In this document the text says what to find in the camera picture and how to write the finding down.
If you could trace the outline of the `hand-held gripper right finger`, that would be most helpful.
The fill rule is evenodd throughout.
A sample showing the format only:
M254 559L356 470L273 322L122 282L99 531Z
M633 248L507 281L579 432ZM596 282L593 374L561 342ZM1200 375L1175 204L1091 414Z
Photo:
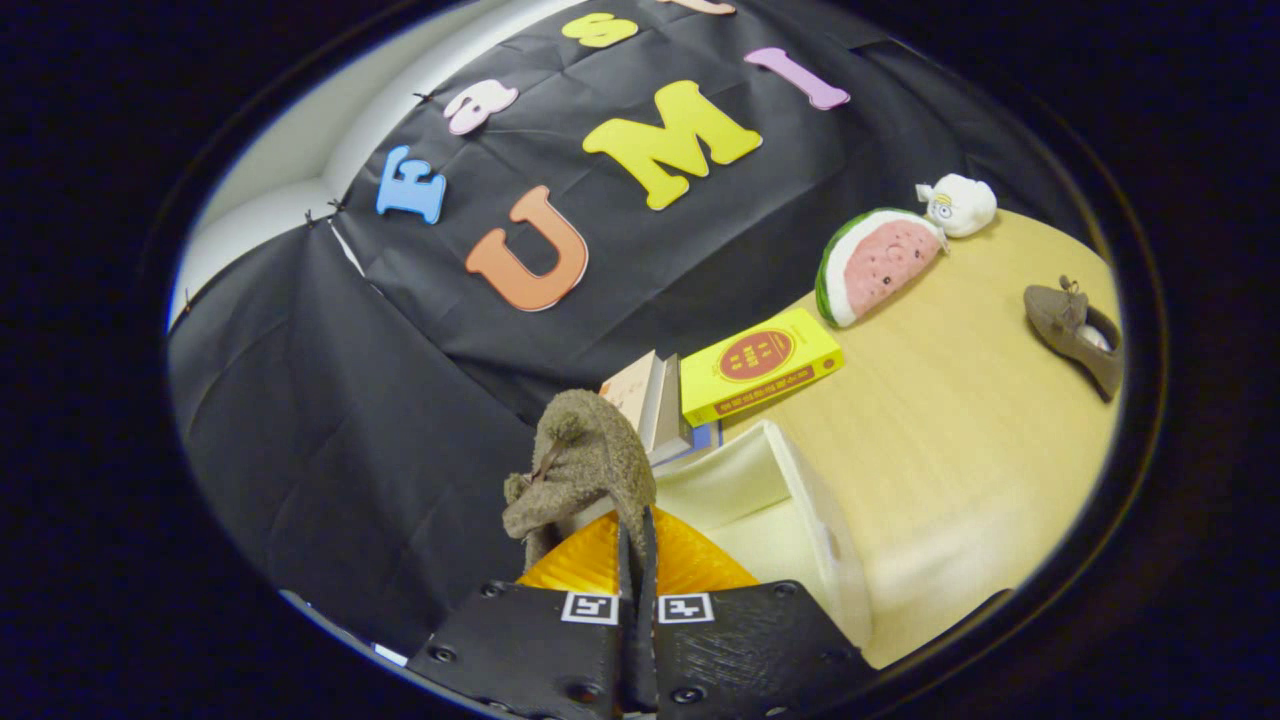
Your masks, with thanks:
M878 671L795 579L713 588L737 568L689 524L646 511L640 703L659 719L805 719Z

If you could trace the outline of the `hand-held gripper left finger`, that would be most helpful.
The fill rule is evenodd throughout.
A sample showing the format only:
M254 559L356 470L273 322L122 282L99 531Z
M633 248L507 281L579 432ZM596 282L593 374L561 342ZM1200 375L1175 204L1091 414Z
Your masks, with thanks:
M596 551L612 570L607 592L484 583L407 669L520 717L622 719L636 619L628 541L616 514L608 512L559 544Z

